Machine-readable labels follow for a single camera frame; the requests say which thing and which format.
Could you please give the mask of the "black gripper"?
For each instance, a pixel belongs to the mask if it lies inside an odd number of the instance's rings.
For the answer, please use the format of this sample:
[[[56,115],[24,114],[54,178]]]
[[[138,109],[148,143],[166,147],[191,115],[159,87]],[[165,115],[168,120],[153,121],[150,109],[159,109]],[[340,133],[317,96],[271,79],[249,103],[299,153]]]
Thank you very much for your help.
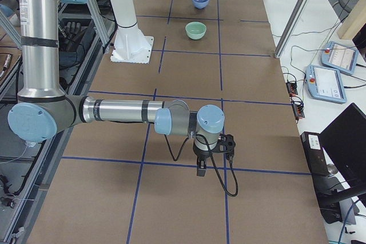
[[[197,176],[204,177],[206,173],[206,160],[210,157],[208,147],[199,140],[194,140],[193,151],[197,156]]]

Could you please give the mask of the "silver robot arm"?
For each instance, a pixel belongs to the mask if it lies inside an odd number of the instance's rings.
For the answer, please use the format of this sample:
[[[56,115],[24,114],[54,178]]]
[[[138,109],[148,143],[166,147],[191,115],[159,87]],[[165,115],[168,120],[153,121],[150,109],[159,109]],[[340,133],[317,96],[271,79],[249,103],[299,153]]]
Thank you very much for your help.
[[[227,153],[231,144],[222,133],[223,111],[215,105],[190,111],[181,100],[104,100],[66,94],[59,84],[60,2],[19,0],[23,88],[7,116],[13,133],[29,142],[42,142],[80,123],[152,124],[156,133],[194,140],[197,175],[203,176],[207,160],[215,153]]]

